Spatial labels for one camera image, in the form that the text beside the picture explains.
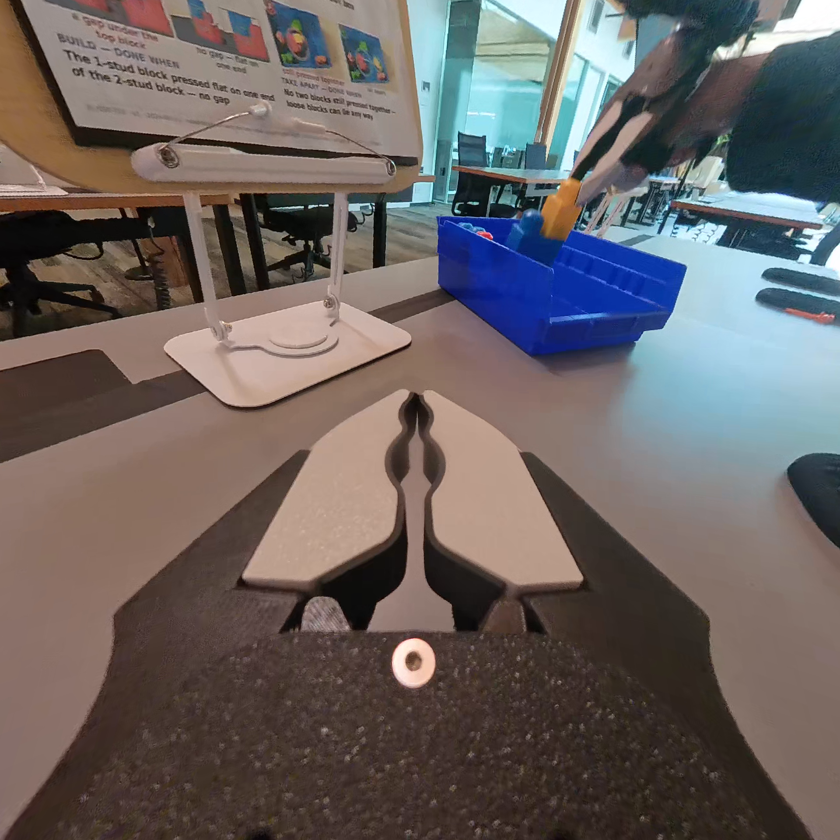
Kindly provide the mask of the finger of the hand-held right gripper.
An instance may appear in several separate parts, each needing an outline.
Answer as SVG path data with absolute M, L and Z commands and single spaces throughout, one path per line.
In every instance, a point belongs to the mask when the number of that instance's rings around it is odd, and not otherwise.
M 620 98 L 610 100 L 603 109 L 574 159 L 570 171 L 571 179 L 583 182 L 585 176 L 595 168 L 603 155 L 609 151 L 617 133 L 615 126 L 620 121 L 622 111 L 623 101 Z
M 643 111 L 627 120 L 621 116 L 615 126 L 617 133 L 612 147 L 581 183 L 580 205 L 586 205 L 610 190 L 623 193 L 642 184 L 647 176 L 645 168 L 624 163 L 623 157 L 654 129 L 657 122 L 658 116 L 650 111 Z

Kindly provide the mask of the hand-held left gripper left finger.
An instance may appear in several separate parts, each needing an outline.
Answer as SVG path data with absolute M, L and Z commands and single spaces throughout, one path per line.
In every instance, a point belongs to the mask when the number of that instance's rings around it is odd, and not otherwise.
M 327 596 L 353 629 L 370 625 L 406 572 L 402 480 L 415 398 L 399 389 L 320 438 L 246 564 L 245 585 Z

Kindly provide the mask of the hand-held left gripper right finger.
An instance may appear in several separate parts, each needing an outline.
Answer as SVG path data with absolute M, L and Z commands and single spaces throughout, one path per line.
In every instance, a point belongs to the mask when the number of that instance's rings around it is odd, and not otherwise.
M 585 577 L 522 451 L 441 394 L 417 398 L 423 441 L 423 562 L 457 629 L 477 629 L 500 599 L 577 592 Z

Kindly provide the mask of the yellow single-stud block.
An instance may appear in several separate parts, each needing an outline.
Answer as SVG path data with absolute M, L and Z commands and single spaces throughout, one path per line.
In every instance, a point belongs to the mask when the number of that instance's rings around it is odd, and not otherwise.
M 581 182 L 570 177 L 562 181 L 555 193 L 548 196 L 542 205 L 541 236 L 556 242 L 564 242 L 574 230 L 581 212 Z

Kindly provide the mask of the blue two-stud block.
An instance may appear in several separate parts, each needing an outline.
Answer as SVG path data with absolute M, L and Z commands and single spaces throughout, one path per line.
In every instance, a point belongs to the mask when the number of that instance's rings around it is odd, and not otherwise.
M 531 259 L 546 267 L 552 267 L 564 246 L 563 239 L 550 238 L 542 234 L 543 216 L 540 210 L 525 210 L 513 221 L 505 246 L 520 256 Z

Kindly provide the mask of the blue plastic bin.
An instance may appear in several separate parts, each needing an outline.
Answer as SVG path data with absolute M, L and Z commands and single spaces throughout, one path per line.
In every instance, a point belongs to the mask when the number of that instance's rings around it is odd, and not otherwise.
M 572 232 L 546 267 L 506 248 L 513 221 L 438 217 L 438 285 L 520 350 L 540 356 L 619 346 L 666 325 L 684 264 Z

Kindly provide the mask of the person's right forearm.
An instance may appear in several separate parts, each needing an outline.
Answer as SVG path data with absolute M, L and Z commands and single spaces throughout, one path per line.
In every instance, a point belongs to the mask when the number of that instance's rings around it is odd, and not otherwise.
M 839 201 L 839 34 L 769 53 L 731 131 L 728 183 L 741 193 Z

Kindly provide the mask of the person's right hand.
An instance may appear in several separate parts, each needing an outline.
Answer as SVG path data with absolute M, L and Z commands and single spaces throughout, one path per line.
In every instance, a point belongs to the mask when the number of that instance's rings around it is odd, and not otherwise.
M 770 53 L 713 64 L 696 91 L 675 129 L 674 146 L 680 153 L 696 155 L 701 146 L 729 133 L 747 100 L 763 64 Z

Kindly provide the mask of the pale wooden board stand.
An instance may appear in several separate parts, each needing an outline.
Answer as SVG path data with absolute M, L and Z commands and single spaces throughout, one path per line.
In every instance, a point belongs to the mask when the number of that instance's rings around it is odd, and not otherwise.
M 616 219 L 624 209 L 632 205 L 636 198 L 643 196 L 647 189 L 648 183 L 643 182 L 642 185 L 626 192 L 616 190 L 607 192 L 585 226 L 583 233 L 593 235 L 596 238 L 604 238 L 606 232 L 616 223 Z

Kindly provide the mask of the wood-edged office table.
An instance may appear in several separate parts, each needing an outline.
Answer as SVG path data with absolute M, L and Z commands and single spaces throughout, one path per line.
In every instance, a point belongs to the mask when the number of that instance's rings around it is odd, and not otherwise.
M 763 256 L 798 260 L 803 254 L 804 232 L 819 231 L 823 219 L 805 203 L 771 203 L 746 194 L 728 193 L 706 201 L 685 198 L 672 201 L 668 211 L 689 215 L 701 222 L 723 227 L 717 245 Z
M 569 171 L 504 169 L 457 165 L 455 217 L 514 218 L 523 208 L 541 207 Z
M 274 208 L 302 209 L 330 205 L 326 195 L 268 195 Z M 259 227 L 255 196 L 203 196 L 213 222 L 205 222 L 207 253 L 212 262 L 219 298 L 270 289 L 271 280 L 295 283 L 286 271 L 268 272 L 266 265 L 299 251 L 283 234 Z M 187 294 L 200 302 L 192 240 L 183 200 L 178 195 L 120 195 L 64 192 L 46 189 L 2 194 L 2 214 L 25 211 L 63 211 L 76 220 L 110 220 L 103 256 L 95 245 L 79 245 L 64 255 L 30 264 L 40 280 L 91 284 L 121 316 L 151 312 L 166 298 L 167 308 L 185 305 Z M 88 322 L 81 308 L 42 301 L 41 313 L 28 316 L 26 334 L 44 331 L 37 318 L 59 318 L 65 326 Z

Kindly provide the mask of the white document stand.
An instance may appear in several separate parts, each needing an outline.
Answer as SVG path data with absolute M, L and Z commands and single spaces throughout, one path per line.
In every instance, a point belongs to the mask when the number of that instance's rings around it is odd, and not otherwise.
M 257 408 L 298 394 L 339 375 L 378 361 L 406 348 L 411 336 L 380 318 L 342 303 L 344 249 L 350 204 L 347 193 L 335 192 L 332 204 L 330 279 L 321 302 L 271 311 L 234 322 L 219 311 L 202 220 L 198 186 L 235 184 L 251 178 L 260 185 L 273 182 L 293 186 L 351 182 L 381 186 L 396 174 L 393 161 L 360 141 L 322 123 L 291 118 L 296 135 L 334 138 L 368 153 L 336 159 L 299 155 L 250 154 L 223 146 L 196 145 L 189 140 L 236 120 L 271 119 L 272 107 L 258 99 L 235 112 L 173 140 L 145 146 L 131 154 L 135 174 L 152 183 L 183 182 L 182 195 L 192 240 L 197 275 L 203 294 L 207 327 L 175 336 L 164 351 L 221 403 L 234 408 Z

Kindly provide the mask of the black mesh pad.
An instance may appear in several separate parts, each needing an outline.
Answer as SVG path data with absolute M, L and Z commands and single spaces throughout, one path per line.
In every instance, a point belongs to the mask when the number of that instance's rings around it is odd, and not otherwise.
M 839 279 L 798 269 L 771 267 L 761 276 L 764 280 L 828 297 L 839 297 Z
M 830 312 L 836 315 L 836 320 L 833 325 L 827 326 L 839 327 L 839 300 L 837 299 L 793 290 L 765 288 L 756 294 L 755 301 L 760 306 L 783 314 L 786 308 L 816 313 Z

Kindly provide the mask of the printed instruction sheet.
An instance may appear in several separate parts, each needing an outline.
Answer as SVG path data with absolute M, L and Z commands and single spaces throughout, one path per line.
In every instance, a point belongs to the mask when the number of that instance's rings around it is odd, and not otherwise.
M 244 151 L 423 156 L 404 2 L 10 2 L 68 132 L 135 150 L 192 137 Z

